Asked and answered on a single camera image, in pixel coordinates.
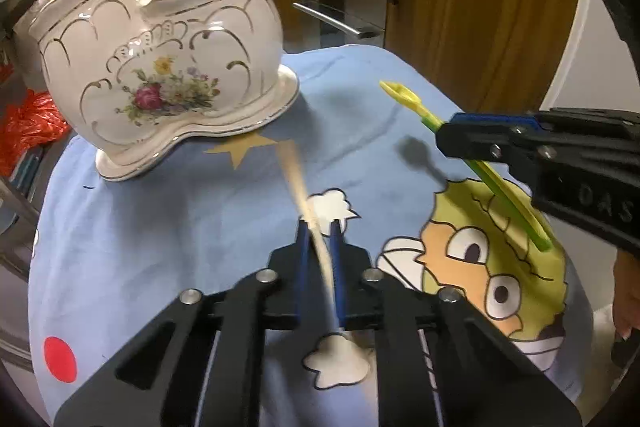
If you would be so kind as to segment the person's right hand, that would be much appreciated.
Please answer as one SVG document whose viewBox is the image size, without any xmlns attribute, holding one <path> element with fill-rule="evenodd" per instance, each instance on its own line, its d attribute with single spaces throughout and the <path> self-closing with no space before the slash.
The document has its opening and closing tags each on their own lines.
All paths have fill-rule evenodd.
<svg viewBox="0 0 640 427">
<path fill-rule="evenodd" d="M 640 329 L 639 260 L 626 251 L 617 251 L 613 274 L 613 322 L 618 335 L 628 339 L 634 329 Z"/>
</svg>

